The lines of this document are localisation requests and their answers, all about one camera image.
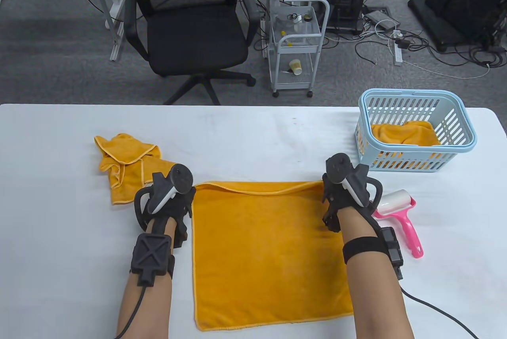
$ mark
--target black glove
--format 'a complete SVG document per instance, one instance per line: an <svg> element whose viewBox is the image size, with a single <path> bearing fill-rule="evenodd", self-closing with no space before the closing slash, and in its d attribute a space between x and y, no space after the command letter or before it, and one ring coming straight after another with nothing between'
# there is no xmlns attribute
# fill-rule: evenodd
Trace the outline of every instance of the black glove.
<svg viewBox="0 0 507 339"><path fill-rule="evenodd" d="M324 214L322 221L330 231L340 232L340 221L337 216L338 210L353 207L359 211L362 207L356 203L354 198L342 185L331 183L326 173L322 176L322 181L324 182L324 197L322 198L322 202L324 203L326 199L329 202L329 208L326 214Z"/></svg>
<svg viewBox="0 0 507 339"><path fill-rule="evenodd" d="M174 248L179 248L188 238L187 226L183 223L183 217L188 214L192 218L192 201L196 193L195 187L192 187L186 194L176 193L172 199L166 202L166 204L155 214L149 214L147 211L147 205L145 204L143 212L141 212L141 197L145 194L150 194L150 198L153 195L153 186L145 187L137 192L134 199L134 209L137 221L141 228L146 231L148 223L152 219L156 219L165 227L167 220L173 218L176 220L176 231L174 233Z"/></svg>
<svg viewBox="0 0 507 339"><path fill-rule="evenodd" d="M188 213L190 218L192 218L192 202L194 201L195 193L196 189L195 187L192 187L186 194L176 194L174 198L170 199L159 212L152 215L152 218L156 218L160 215L164 218L167 217L167 220L170 217L176 220L174 248L180 248L183 241L186 241L188 238L187 226L183 223L183 217Z"/></svg>

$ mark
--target folded yellow towel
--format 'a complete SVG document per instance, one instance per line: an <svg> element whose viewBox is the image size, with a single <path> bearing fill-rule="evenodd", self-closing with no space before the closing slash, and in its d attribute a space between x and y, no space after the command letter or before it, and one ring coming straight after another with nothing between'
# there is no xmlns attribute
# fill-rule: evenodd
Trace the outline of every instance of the folded yellow towel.
<svg viewBox="0 0 507 339"><path fill-rule="evenodd" d="M322 182L197 186L195 319L202 331L352 315L343 238Z"/></svg>
<svg viewBox="0 0 507 339"><path fill-rule="evenodd" d="M167 176L174 165L161 159L162 153L156 145L145 144L125 133L111 141L96 136L95 143L103 154L99 169L109 171L113 204L132 202L137 191L153 182L153 173L162 172Z"/></svg>
<svg viewBox="0 0 507 339"><path fill-rule="evenodd" d="M440 145L433 126L426 121L410 121L404 125L372 125L373 135L386 144L418 145L432 147Z"/></svg>

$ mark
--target chair base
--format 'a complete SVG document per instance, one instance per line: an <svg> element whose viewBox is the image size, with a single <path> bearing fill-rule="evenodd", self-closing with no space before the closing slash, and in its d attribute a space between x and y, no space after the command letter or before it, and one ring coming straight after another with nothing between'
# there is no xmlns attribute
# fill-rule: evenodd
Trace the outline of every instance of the chair base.
<svg viewBox="0 0 507 339"><path fill-rule="evenodd" d="M243 72L232 72L232 71L213 71L205 74L192 75L187 79L185 83L172 95L169 99L164 102L164 105L172 105L177 100L179 100L185 93L190 91L197 84L202 84L208 95L213 102L213 105L220 105L219 98L213 89L211 79L236 79L236 80L246 80L246 85L248 87L255 86L255 78L253 78L250 74Z"/></svg>

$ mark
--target white cable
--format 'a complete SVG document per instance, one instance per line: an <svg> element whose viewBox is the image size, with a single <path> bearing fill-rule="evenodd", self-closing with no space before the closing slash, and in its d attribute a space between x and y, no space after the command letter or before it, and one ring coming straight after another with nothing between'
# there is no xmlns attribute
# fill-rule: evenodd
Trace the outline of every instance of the white cable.
<svg viewBox="0 0 507 339"><path fill-rule="evenodd" d="M489 74L489 70L490 70L489 64L486 64L486 66L488 66L488 70L486 71L486 73L485 73L485 74L483 74L483 75L479 75L479 76L472 76L472 77L470 77L470 78L460 78L459 76L445 75L445 74L441 74L441 73L439 73L439 72L435 72L435 71L427 70L427 69L425 69L425 68L419 67L418 65L413 64L413 63L410 63L410 62L407 62L407 61L403 61L403 62L404 62L404 63L407 63L407 64L409 64L409 65L411 65L411 66L417 67L417 68L418 68L418 69L420 69L420 70L424 70L424 71L431 72L432 74L435 74L435 75L445 76L446 78L461 79L461 80L469 80L469 79L482 78L483 76L486 76L487 74Z"/></svg>
<svg viewBox="0 0 507 339"><path fill-rule="evenodd" d="M360 37L358 40L335 40L334 38L328 37L325 35L325 37L328 40L332 40L333 42L359 42L360 40L364 40L366 37L369 37L370 35L374 35L374 31L365 31L364 33L361 33L360 35L357 35L357 37Z"/></svg>
<svg viewBox="0 0 507 339"><path fill-rule="evenodd" d="M391 45L389 44L389 42L387 42L387 47L389 47L389 52L391 53L391 55L394 57L394 53L393 53L393 50L391 50ZM423 71L428 71L428 72L431 72L432 74L435 74L435 75L440 75L440 76L445 76L446 78L453 78L453 79L460 79L460 80L470 80L470 79L478 79L478 78L482 78L483 76L486 76L487 74L489 74L489 70L491 69L489 67L489 64L486 64L486 66L488 67L488 70L486 71L485 74L482 74L482 75L479 75L479 76L471 76L470 78L460 78L459 76L453 76L453 75L446 75L446 74L441 74L439 72L436 72L436 71L431 71L429 69L426 69L426 68L422 68L422 67L419 67L417 64L413 64L413 63L410 63L410 62L407 62L407 61L403 61L403 63L407 63L411 66L414 66L420 70L423 70Z"/></svg>
<svg viewBox="0 0 507 339"><path fill-rule="evenodd" d="M398 26L398 24L395 21L393 21L393 20L380 20L379 22L377 22L377 24L375 24L375 28L374 28L375 29L375 34L377 34L377 36L379 38L382 38L383 40L390 40L391 38L386 38L386 37L383 37L382 35L379 34L379 33L383 33L383 31L378 31L377 30L378 24L380 24L381 22L384 22L384 21L391 21L391 22L393 22L393 24L395 24L395 28Z"/></svg>

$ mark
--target paper cup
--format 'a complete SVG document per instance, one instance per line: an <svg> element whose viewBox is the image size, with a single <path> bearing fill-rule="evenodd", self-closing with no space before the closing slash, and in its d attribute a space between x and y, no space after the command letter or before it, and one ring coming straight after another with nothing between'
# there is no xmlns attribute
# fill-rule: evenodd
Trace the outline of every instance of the paper cup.
<svg viewBox="0 0 507 339"><path fill-rule="evenodd" d="M288 65L294 75L301 75L303 73L303 68L301 67L301 61L299 59L291 60Z"/></svg>

